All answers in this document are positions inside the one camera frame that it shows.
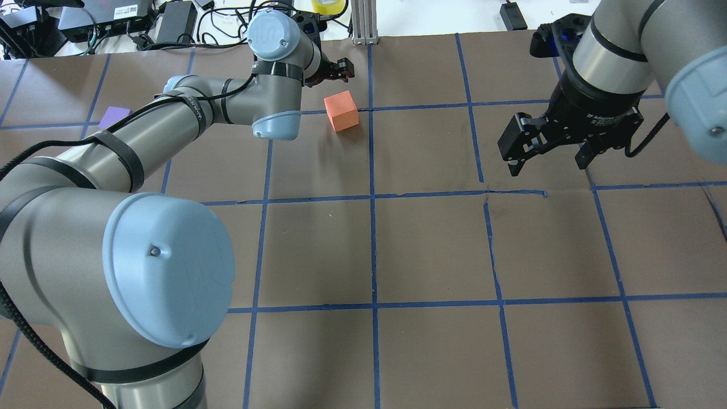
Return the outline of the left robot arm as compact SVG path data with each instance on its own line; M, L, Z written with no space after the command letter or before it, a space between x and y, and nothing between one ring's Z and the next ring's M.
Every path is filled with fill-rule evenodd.
M348 81L301 11L255 11L251 74L172 77L124 119L36 143L2 168L2 315L104 408L203 408L200 353L233 296L228 231L196 201L141 192L214 124L294 140L304 86Z

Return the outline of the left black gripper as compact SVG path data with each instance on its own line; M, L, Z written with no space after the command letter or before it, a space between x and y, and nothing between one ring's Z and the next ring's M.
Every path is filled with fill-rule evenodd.
M348 58L331 62L321 48L320 34L328 29L322 15L313 12L296 12L298 27L314 44L312 60L304 69L304 85L313 87L325 80L351 80L356 77L355 65Z

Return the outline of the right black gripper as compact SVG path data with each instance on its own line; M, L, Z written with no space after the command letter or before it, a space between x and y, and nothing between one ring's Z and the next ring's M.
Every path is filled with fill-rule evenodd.
M644 55L613 44L586 15L540 25L530 54L560 57L563 71L543 116L516 113L498 140L511 176L519 176L527 161L559 145L585 140L575 155L579 170L605 151L625 146L624 137L610 132L646 90Z

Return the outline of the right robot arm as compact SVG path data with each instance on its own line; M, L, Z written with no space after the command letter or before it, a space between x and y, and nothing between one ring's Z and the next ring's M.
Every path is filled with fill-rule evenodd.
M498 140L516 177L556 147L579 145L584 170L598 155L639 155L672 120L702 158L725 165L725 2L602 1L591 16L542 24L535 58L563 73L539 117L515 114Z

